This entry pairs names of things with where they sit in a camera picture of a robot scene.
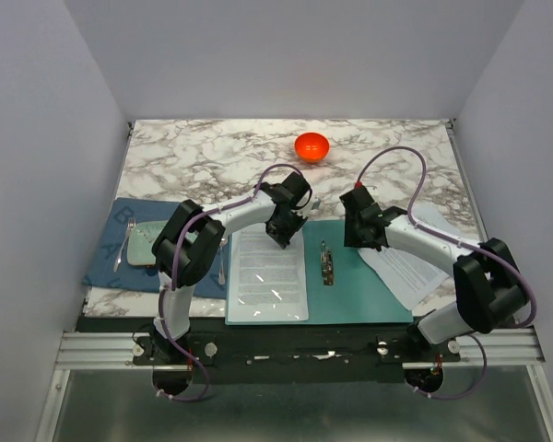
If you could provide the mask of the printed paper sheet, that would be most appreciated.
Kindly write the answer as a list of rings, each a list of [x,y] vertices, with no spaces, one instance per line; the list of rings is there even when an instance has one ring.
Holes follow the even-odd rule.
[[[234,233],[229,249],[229,325],[297,323],[309,318],[300,232],[282,249],[265,233],[263,224],[256,224]]]

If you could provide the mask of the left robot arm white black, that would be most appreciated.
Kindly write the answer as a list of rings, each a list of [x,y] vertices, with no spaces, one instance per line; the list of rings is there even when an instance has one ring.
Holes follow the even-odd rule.
[[[280,183],[260,180],[247,193],[200,205],[188,199],[178,207],[151,248],[159,271],[159,306],[154,325],[160,336],[154,352],[167,364],[185,355],[194,288],[209,272],[221,241],[246,227],[263,224],[278,247],[289,246],[311,211],[312,187],[298,170]]]

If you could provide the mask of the teal file folder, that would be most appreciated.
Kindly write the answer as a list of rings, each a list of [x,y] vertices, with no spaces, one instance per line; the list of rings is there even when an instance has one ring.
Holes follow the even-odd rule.
[[[408,324],[412,321],[412,313],[400,304],[376,272],[359,257],[358,251],[344,246],[343,221],[309,221],[300,233],[304,240],[309,318],[297,323],[271,324]],[[322,278],[322,240],[333,254],[335,282],[330,286],[324,285]]]

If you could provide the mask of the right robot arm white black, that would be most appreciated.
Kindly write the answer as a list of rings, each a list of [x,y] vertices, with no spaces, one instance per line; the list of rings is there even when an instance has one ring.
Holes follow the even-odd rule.
[[[456,300],[409,327],[405,342],[412,358],[427,360],[444,341],[506,326],[526,305],[535,310],[531,290],[503,241],[476,243],[429,227],[399,207],[382,209],[362,185],[344,193],[340,201],[345,209],[345,246],[401,250],[453,279]]]

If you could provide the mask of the metal folder clip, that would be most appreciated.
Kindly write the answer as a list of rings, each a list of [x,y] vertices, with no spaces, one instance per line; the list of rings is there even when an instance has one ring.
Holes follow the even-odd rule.
[[[335,282],[333,254],[324,240],[321,241],[320,263],[324,285],[333,285]]]

